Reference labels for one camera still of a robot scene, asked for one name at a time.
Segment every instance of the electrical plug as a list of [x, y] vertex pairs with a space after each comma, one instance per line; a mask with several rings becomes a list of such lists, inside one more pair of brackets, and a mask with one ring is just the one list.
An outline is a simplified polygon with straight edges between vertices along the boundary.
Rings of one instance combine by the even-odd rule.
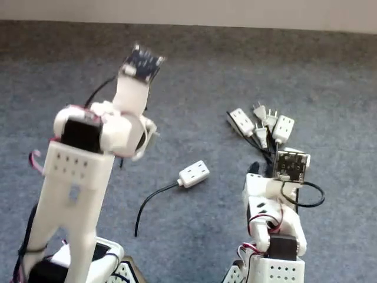
[[234, 130], [240, 135], [250, 137], [253, 135], [254, 124], [241, 108], [227, 112], [227, 120]]
[[264, 105], [260, 105], [260, 102], [258, 101], [258, 108], [255, 108], [255, 106], [253, 105], [253, 108], [254, 108], [254, 114], [255, 116], [257, 116], [259, 118], [260, 121], [266, 121], [267, 119], [267, 112], [266, 112], [266, 108]]
[[258, 128], [258, 124], [255, 123], [255, 134], [260, 141], [260, 145], [263, 149], [268, 148], [267, 145], [267, 128], [262, 123], [262, 128]]
[[265, 121], [263, 121], [263, 123], [265, 125], [267, 125], [267, 127], [269, 128], [270, 132], [272, 133], [273, 131], [273, 128], [276, 124], [276, 121], [277, 121], [277, 111], [275, 110], [275, 114], [274, 115], [271, 115], [271, 109], [269, 109], [269, 113], [265, 119]]
[[293, 130], [294, 124], [294, 119], [280, 115], [279, 119], [276, 122], [275, 129], [272, 133], [272, 137], [275, 139], [275, 142], [279, 144], [286, 143]]
[[207, 179], [209, 174], [209, 169], [204, 162], [200, 160], [179, 172], [177, 182], [180, 186], [188, 188]]

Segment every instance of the white robot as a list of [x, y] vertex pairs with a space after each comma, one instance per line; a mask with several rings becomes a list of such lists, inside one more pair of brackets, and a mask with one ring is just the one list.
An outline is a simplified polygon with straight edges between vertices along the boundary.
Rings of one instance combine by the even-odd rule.
[[272, 178], [248, 173], [243, 189], [247, 230], [254, 239], [238, 250], [241, 261], [234, 261], [223, 283], [303, 283], [306, 239], [297, 214], [298, 189], [314, 187], [321, 199], [299, 206], [311, 208], [325, 200], [323, 190], [304, 182], [310, 155], [294, 149], [277, 152]]
[[[30, 155], [45, 179], [19, 250], [14, 283], [138, 282], [133, 272], [116, 274], [123, 248], [97, 237], [95, 228], [114, 158], [141, 158], [156, 134], [143, 111], [163, 61], [136, 45], [118, 72], [112, 102], [68, 106], [57, 114], [44, 167]], [[76, 199], [70, 198], [73, 186], [79, 190]], [[69, 244], [46, 258], [44, 249], [59, 227], [66, 229]]]

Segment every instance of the red wire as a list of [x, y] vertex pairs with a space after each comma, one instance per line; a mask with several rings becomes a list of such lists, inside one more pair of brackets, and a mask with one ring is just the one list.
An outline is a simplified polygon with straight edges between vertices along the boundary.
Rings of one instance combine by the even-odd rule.
[[251, 217], [251, 218], [249, 219], [249, 221], [247, 222], [247, 231], [248, 231], [249, 235], [251, 236], [250, 222], [253, 221], [253, 220], [255, 220], [255, 219], [257, 219], [257, 218], [260, 218], [260, 217], [270, 217], [270, 218], [272, 218], [275, 222], [277, 222], [277, 226], [274, 227], [274, 228], [269, 229], [269, 232], [270, 232], [270, 233], [274, 233], [274, 232], [278, 231], [278, 230], [280, 229], [282, 223], [283, 223], [283, 217], [284, 217], [284, 212], [283, 212], [283, 208], [282, 208], [281, 205], [280, 205], [280, 211], [281, 211], [281, 214], [282, 214], [282, 220], [281, 220], [281, 221], [278, 221], [278, 220], [277, 220], [274, 216], [272, 216], [272, 215], [264, 214], [264, 213], [263, 213], [263, 214], [257, 214], [257, 215], [255, 215], [255, 216]]

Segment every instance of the white wall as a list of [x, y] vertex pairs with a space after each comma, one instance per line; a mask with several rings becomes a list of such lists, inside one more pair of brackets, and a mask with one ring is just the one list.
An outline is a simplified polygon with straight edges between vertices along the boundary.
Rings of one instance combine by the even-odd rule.
[[377, 33], [377, 0], [0, 0], [0, 19]]

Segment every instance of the circuit board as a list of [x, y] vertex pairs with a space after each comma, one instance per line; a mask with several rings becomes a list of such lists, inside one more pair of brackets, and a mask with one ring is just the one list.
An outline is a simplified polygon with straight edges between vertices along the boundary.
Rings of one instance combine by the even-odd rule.
[[307, 154], [279, 150], [276, 155], [273, 177], [288, 182], [304, 182]]
[[124, 60], [124, 64], [135, 69], [134, 78], [150, 84], [159, 72], [164, 60], [164, 57], [154, 56], [149, 50], [136, 44], [131, 55]]

